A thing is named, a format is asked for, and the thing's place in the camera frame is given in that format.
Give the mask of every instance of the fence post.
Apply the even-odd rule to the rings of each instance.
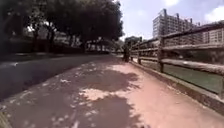
[[[139,58],[141,56],[141,52],[138,51],[138,64],[142,64],[141,59]]]
[[[164,39],[162,36],[159,37],[159,47],[157,52],[157,58],[158,58],[158,71],[163,72],[163,47],[164,47]]]
[[[219,93],[219,97],[221,98],[221,99],[224,99],[224,77],[222,78],[222,85],[221,85],[222,87],[221,87],[221,91],[220,91],[220,93]]]

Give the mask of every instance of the tree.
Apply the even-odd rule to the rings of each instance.
[[[136,43],[141,41],[142,41],[142,37],[131,36],[131,37],[125,38],[125,44],[128,44],[129,46],[133,46]]]

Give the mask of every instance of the path edge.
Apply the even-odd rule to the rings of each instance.
[[[203,90],[190,83],[184,82],[172,76],[157,72],[153,69],[144,67],[135,62],[130,62],[134,67],[143,70],[144,72],[156,77],[158,80],[166,83],[168,86],[179,90],[181,93],[193,98],[200,104],[213,109],[217,113],[224,116],[224,100],[221,100],[216,94]]]

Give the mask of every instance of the pavement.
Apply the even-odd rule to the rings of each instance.
[[[224,117],[104,56],[0,103],[12,128],[224,128]]]

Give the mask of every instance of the tall building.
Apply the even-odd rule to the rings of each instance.
[[[181,19],[178,13],[175,16],[168,15],[166,9],[163,9],[159,16],[153,20],[153,37],[193,29],[199,25],[193,24],[192,19]],[[202,34],[200,33],[167,40],[166,46],[199,43],[203,43]]]
[[[203,33],[203,41],[206,43],[222,43],[224,42],[224,29],[212,30]]]

